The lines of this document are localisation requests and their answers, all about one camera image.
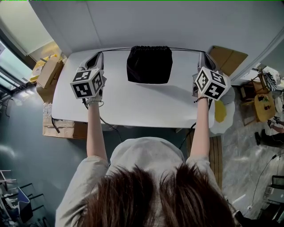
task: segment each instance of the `black drawstring bag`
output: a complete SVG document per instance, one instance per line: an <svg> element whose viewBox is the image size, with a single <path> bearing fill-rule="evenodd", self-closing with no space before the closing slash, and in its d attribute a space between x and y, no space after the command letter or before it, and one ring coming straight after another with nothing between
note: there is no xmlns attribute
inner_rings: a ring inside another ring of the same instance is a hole
<svg viewBox="0 0 284 227"><path fill-rule="evenodd" d="M127 59L128 81L151 84L167 83L172 64L172 51L167 46L132 47Z"/></svg>

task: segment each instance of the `black cable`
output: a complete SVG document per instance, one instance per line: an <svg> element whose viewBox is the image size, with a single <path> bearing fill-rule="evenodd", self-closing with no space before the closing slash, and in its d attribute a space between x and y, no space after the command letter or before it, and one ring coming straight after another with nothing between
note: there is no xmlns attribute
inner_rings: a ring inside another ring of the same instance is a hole
<svg viewBox="0 0 284 227"><path fill-rule="evenodd" d="M187 138L188 135L191 133L191 131L192 131L192 129L193 129L193 127L194 127L195 125L196 125L196 122L191 126L190 130L188 131L188 133L186 134L185 138L183 139L181 145L179 146L179 149L181 149L181 147L183 146L183 144L184 144L186 138Z"/></svg>
<svg viewBox="0 0 284 227"><path fill-rule="evenodd" d="M131 50L131 47L125 47L125 48L117 48L117 49L110 49L110 50L105 50L105 51L101 51L101 52L107 52L107 51L120 51L120 50L126 50L127 49L130 49Z"/></svg>
<svg viewBox="0 0 284 227"><path fill-rule="evenodd" d="M178 47L170 47L170 49L176 49L176 50L172 50L172 51L178 51L178 50L184 50L184 51L194 51L194 52L202 52L202 53L206 53L206 51L199 51L199 50L195 50L195 49L187 49L187 48L178 48Z"/></svg>
<svg viewBox="0 0 284 227"><path fill-rule="evenodd" d="M83 104L85 105L85 107L87 108L87 110L89 109L88 108L88 106L86 105L86 99L85 98L82 98L82 102L83 102ZM120 141L120 143L122 143L122 139L121 139L121 135L120 135L120 133L119 133L119 131L117 130L117 129L115 129L114 127L112 127L112 125L110 125L109 123L106 123L102 118L101 118L101 121L103 122L103 123L105 123L106 125L108 125L109 127L111 127L114 131L116 131L117 132L117 134L118 134L118 136L119 136L119 141Z"/></svg>
<svg viewBox="0 0 284 227"><path fill-rule="evenodd" d="M279 169L279 164L280 164L280 157L281 156L279 156L279 162L278 162L278 166L277 166L277 174L276 174L276 176L278 176L278 169Z"/></svg>
<svg viewBox="0 0 284 227"><path fill-rule="evenodd" d="M120 133L118 130L116 130L114 127L112 127L109 123L106 123L102 118L101 118L102 122L105 123L106 125L108 125L109 127L111 127L114 131L117 132L118 136L119 136L119 141L120 143L122 143L122 139L121 139L121 136L120 136Z"/></svg>
<svg viewBox="0 0 284 227"><path fill-rule="evenodd" d="M280 155L282 155L282 154L284 154L284 153L281 153L281 154L279 154L279 155L274 155L274 156L269 160L269 162L266 164L265 168L262 170L261 174L260 174L259 177L258 177L257 184L256 184L256 189L257 189L257 186L258 186L260 177L261 177L261 175L263 174L263 172L265 171L265 169L266 169L266 167L268 166L268 164L269 164L273 159L275 159L276 157L278 157L278 156L280 156ZM253 201L254 201L254 196L255 196L255 194L256 194L256 189L254 190L254 193L253 193L252 205L253 205Z"/></svg>

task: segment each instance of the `yellow object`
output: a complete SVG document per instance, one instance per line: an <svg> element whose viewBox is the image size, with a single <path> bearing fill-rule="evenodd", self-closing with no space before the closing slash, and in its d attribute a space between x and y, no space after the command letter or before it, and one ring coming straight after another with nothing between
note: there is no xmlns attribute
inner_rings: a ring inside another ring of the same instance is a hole
<svg viewBox="0 0 284 227"><path fill-rule="evenodd" d="M48 57L45 57L43 58L44 60L48 61L49 59L49 56ZM42 61L42 60L39 60L36 62L35 64L35 67L34 69L32 70L32 74L31 74L31 77L30 77L30 82L33 83L33 82L36 82L37 78L39 77L40 75L40 72L41 72L41 69L39 70L39 74L37 75L36 73L36 70L39 69L40 67L43 67L45 65L45 62Z"/></svg>
<svg viewBox="0 0 284 227"><path fill-rule="evenodd" d="M227 116L226 107L222 101L215 101L215 120L219 123L224 121Z"/></svg>
<svg viewBox="0 0 284 227"><path fill-rule="evenodd" d="M261 122L267 122L268 119L274 117L276 113L275 105L274 105L274 99L272 97L272 93L269 92L268 94L265 94L268 98L267 101L259 101L258 97L263 96L263 94L258 94L254 97L254 106L256 109L256 115L259 121Z"/></svg>

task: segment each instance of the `wooden table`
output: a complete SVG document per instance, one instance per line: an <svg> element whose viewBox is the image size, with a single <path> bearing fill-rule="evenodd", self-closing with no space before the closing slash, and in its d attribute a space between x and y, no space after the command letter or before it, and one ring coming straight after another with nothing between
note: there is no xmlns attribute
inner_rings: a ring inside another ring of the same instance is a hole
<svg viewBox="0 0 284 227"><path fill-rule="evenodd" d="M259 101L258 98L260 96L267 96L268 97L268 101L264 101L261 100ZM249 125L253 122L266 122L268 119L274 117L275 113L276 113L276 109L275 109L275 105L274 105L274 100L272 98L272 93L268 93L268 94L258 94L254 97L254 100L251 102L246 102L243 103L242 105L253 105L254 107L254 111L255 111L255 115L256 118L248 123L244 123L244 125ZM268 110L265 110L264 108L266 106L270 106L270 108Z"/></svg>

